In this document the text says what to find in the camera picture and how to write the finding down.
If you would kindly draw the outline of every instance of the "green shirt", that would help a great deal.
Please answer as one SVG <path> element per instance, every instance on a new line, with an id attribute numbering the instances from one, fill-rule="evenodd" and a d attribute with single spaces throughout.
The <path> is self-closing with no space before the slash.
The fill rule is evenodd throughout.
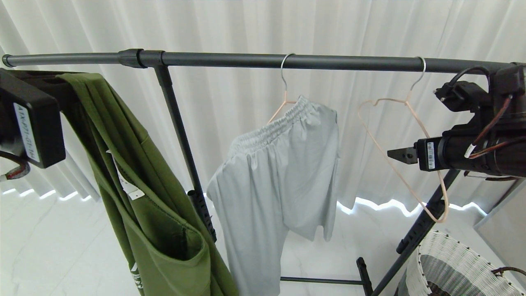
<path id="1" fill-rule="evenodd" d="M 141 295 L 238 295 L 183 187 L 147 131 L 99 74 L 62 74 L 80 103 L 63 110 L 88 154 Z"/>

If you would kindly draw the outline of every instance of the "white marble floor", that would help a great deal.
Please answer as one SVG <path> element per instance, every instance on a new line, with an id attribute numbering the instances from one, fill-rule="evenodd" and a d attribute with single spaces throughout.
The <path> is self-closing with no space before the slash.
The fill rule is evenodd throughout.
<path id="1" fill-rule="evenodd" d="M 225 247 L 219 221 L 210 211 L 218 233 L 217 246 Z M 318 231 L 314 242 L 293 233 L 281 258 L 282 275 L 359 279 L 356 259 L 364 257 L 376 285 L 397 257 L 396 245 L 416 215 L 406 217 L 397 208 L 375 211 L 357 204 L 338 211 L 332 240 Z M 17 192 L 0 198 L 0 255 L 2 296 L 11 295 L 139 295 L 127 270 L 102 202 L 67 201 L 56 195 L 40 199 Z M 452 210 L 449 221 L 436 229 L 472 246 L 494 265 L 500 260 L 473 230 L 482 218 L 475 209 Z M 383 295 L 393 295 L 400 274 Z M 281 295 L 364 295 L 360 286 L 282 282 Z"/>

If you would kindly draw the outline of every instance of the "clothes hanger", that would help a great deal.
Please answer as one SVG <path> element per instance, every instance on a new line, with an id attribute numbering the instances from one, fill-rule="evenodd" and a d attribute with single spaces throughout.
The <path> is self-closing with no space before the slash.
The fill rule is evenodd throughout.
<path id="1" fill-rule="evenodd" d="M 270 122 L 272 122 L 272 120 L 274 120 L 274 118 L 276 117 L 276 115 L 278 115 L 279 111 L 281 111 L 281 109 L 283 109 L 283 107 L 286 105 L 286 104 L 295 104 L 296 101 L 287 101 L 287 81 L 285 81 L 285 77 L 283 77 L 283 64 L 285 64 L 285 60 L 293 55 L 295 53 L 289 53 L 288 55 L 286 55 L 284 58 L 283 58 L 283 61 L 281 62 L 281 79 L 283 80 L 283 83 L 285 84 L 285 95 L 284 95 L 284 99 L 283 99 L 283 103 L 281 104 L 281 106 L 278 108 L 278 110 L 274 113 L 274 115 L 272 115 L 272 117 L 270 118 L 270 120 L 267 122 L 267 124 L 269 124 Z"/>
<path id="2" fill-rule="evenodd" d="M 392 102 L 397 102 L 397 103 L 402 103 L 404 104 L 405 106 L 407 106 L 407 108 L 409 109 L 409 111 L 411 112 L 411 114 L 413 115 L 414 119 L 417 120 L 418 122 L 418 125 L 420 126 L 420 128 L 422 129 L 422 131 L 424 132 L 424 134 L 426 135 L 427 138 L 430 138 L 430 135 L 428 133 L 428 131 L 426 130 L 426 128 L 424 127 L 424 124 L 422 123 L 422 121 L 420 120 L 420 118 L 418 117 L 418 115 L 416 114 L 416 112 L 414 111 L 414 109 L 411 107 L 411 104 L 409 103 L 409 99 L 411 98 L 411 92 L 413 91 L 413 88 L 414 86 L 420 82 L 420 80 L 422 80 L 422 77 L 424 76 L 424 74 L 426 73 L 426 59 L 421 57 L 421 56 L 417 56 L 417 58 L 421 59 L 422 60 L 422 63 L 423 63 L 423 70 L 422 70 L 422 74 L 420 75 L 420 77 L 413 83 L 413 85 L 411 85 L 411 88 L 409 89 L 409 92 L 407 94 L 407 97 L 405 100 L 395 100 L 393 98 L 381 98 L 381 99 L 378 99 L 376 101 L 373 101 L 373 100 L 369 100 L 369 101 L 365 101 L 363 103 L 360 104 L 360 106 L 358 107 L 358 118 L 360 118 L 360 121 L 362 123 L 362 125 L 365 127 L 366 131 L 367 131 L 367 134 L 371 137 L 371 139 L 373 140 L 373 142 L 375 143 L 375 146 L 378 148 L 378 150 L 380 150 L 380 152 L 382 153 L 382 156 L 386 159 L 386 161 L 389 163 L 389 165 L 391 166 L 391 168 L 394 170 L 394 172 L 396 173 L 396 175 L 398 175 L 398 177 L 402 180 L 402 182 L 404 183 L 404 185 L 407 187 L 407 189 L 409 189 L 409 191 L 411 192 L 411 195 L 413 195 L 413 197 L 418 201 L 418 203 L 423 207 L 424 211 L 427 213 L 427 215 L 433 220 L 435 221 L 435 223 L 443 223 L 446 221 L 447 217 L 448 217 L 448 213 L 449 213 L 449 199 L 448 199 L 448 193 L 447 193 L 447 189 L 446 189 L 446 185 L 444 184 L 444 178 L 442 176 L 442 173 L 440 171 L 437 171 L 437 174 L 438 174 L 438 179 L 440 180 L 440 187 L 442 188 L 442 193 L 443 193 L 443 196 L 444 196 L 444 203 L 445 203 L 445 209 L 444 209 L 444 217 L 442 219 L 436 219 L 434 217 L 434 215 L 428 210 L 428 208 L 426 207 L 426 205 L 424 204 L 424 202 L 422 202 L 422 200 L 418 197 L 417 193 L 413 190 L 413 188 L 411 188 L 411 186 L 409 185 L 409 183 L 406 181 L 406 179 L 404 179 L 404 177 L 402 176 L 402 174 L 396 169 L 396 167 L 393 165 L 393 163 L 391 162 L 391 160 L 389 159 L 389 157 L 387 156 L 387 154 L 384 152 L 384 150 L 382 149 L 382 147 L 380 146 L 380 144 L 378 143 L 378 141 L 376 141 L 375 137 L 372 135 L 372 133 L 369 131 L 369 128 L 367 128 L 367 125 L 365 124 L 365 121 L 362 119 L 361 115 L 360 115 L 360 109 L 362 108 L 362 106 L 366 103 L 371 103 L 373 106 L 376 106 L 378 105 L 378 103 L 380 101 L 392 101 Z"/>

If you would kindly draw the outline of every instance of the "gray shorts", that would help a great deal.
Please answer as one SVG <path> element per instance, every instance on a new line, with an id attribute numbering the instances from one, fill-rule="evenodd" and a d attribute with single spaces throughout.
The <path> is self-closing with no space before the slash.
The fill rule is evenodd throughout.
<path id="1" fill-rule="evenodd" d="M 337 195 L 336 111 L 300 97 L 270 124 L 237 137 L 207 196 L 225 234 L 241 296 L 276 296 L 287 232 L 332 235 Z"/>

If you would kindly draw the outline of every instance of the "elastic waistband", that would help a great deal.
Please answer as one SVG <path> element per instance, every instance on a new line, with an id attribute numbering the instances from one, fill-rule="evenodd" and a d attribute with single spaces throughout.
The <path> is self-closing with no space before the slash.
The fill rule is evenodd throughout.
<path id="1" fill-rule="evenodd" d="M 294 122 L 298 122 L 314 111 L 315 107 L 312 103 L 305 97 L 300 96 L 294 106 L 285 112 L 283 117 L 260 129 L 235 138 L 230 146 L 229 155 L 232 156 L 232 154 L 240 152 L 251 153 L 269 145 L 280 134 L 292 127 Z"/>

